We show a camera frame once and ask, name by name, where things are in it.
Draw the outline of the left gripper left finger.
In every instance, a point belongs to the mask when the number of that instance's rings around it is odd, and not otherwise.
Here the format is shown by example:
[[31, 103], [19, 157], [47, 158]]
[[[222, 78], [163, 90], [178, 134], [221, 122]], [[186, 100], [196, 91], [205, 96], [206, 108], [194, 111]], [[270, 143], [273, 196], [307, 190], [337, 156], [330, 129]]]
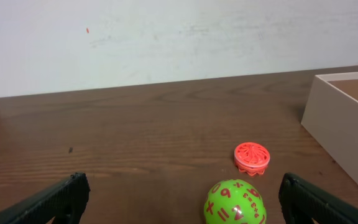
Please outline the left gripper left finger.
[[79, 224], [89, 200], [90, 186], [83, 172], [76, 172], [31, 197], [0, 212], [0, 224]]

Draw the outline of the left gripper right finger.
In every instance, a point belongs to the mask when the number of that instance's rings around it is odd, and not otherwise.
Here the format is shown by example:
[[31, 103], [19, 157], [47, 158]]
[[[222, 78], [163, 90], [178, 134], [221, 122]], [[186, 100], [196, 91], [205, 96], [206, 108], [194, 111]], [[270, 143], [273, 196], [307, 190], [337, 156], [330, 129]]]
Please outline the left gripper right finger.
[[284, 174], [278, 197], [286, 224], [358, 224], [358, 208], [293, 173]]

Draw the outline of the orange round spinner toy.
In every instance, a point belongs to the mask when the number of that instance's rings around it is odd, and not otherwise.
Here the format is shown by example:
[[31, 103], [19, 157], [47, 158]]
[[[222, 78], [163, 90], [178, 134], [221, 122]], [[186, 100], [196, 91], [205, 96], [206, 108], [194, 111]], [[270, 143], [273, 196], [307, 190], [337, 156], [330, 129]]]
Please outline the orange round spinner toy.
[[244, 142], [234, 150], [234, 163], [239, 172], [249, 176], [263, 175], [270, 162], [269, 151], [255, 142]]

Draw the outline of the green number ball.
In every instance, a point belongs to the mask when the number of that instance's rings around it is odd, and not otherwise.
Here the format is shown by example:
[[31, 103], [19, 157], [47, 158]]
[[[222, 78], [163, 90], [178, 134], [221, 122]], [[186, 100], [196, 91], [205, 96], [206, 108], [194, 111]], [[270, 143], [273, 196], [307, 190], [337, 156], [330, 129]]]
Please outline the green number ball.
[[248, 182], [228, 179], [215, 184], [203, 206], [207, 224], [265, 224], [267, 211], [262, 195]]

